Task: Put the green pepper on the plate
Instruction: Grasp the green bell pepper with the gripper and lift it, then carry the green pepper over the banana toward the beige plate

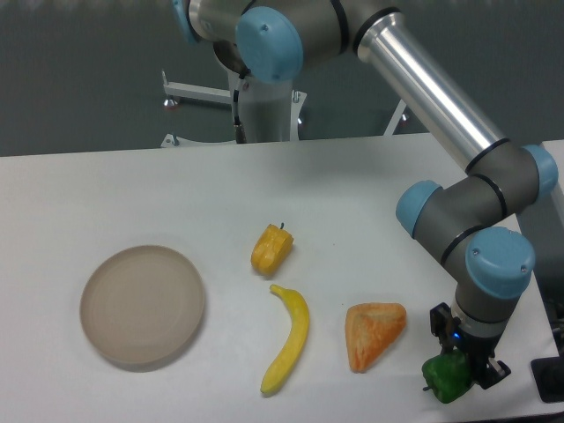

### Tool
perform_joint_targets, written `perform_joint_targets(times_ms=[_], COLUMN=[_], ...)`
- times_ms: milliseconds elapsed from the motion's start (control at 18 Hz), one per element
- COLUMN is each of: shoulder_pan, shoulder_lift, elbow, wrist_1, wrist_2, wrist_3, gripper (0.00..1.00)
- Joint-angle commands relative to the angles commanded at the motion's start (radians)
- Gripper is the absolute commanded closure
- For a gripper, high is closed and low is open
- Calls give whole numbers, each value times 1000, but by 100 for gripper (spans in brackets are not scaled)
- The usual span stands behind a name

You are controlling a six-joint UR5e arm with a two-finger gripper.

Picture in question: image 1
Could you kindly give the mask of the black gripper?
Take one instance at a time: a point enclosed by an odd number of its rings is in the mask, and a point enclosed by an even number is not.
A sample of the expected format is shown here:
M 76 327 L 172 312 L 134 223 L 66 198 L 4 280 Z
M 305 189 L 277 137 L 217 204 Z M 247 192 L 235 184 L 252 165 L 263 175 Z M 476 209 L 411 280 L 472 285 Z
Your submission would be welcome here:
M 442 302 L 429 312 L 430 330 L 438 338 L 441 353 L 450 353 L 454 347 L 468 356 L 471 379 L 487 390 L 511 374 L 511 369 L 495 358 L 503 328 L 499 324 L 464 321 L 453 317 L 450 307 Z

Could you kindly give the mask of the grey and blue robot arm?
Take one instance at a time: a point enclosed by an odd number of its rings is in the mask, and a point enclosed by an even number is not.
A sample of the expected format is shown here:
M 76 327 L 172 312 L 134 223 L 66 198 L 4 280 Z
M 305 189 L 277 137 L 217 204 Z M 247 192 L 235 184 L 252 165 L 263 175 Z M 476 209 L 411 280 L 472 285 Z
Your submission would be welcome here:
M 423 367 L 427 385 L 488 389 L 507 377 L 494 350 L 531 280 L 535 253 L 501 221 L 553 190 L 552 155 L 505 138 L 417 43 L 391 1 L 175 1 L 172 8 L 184 39 L 212 43 L 232 72 L 240 144 L 289 139 L 291 84 L 308 66 L 350 51 L 382 74 L 465 172 L 446 189 L 416 183 L 396 208 L 406 232 L 456 281 L 453 303 L 430 312 L 442 351 Z

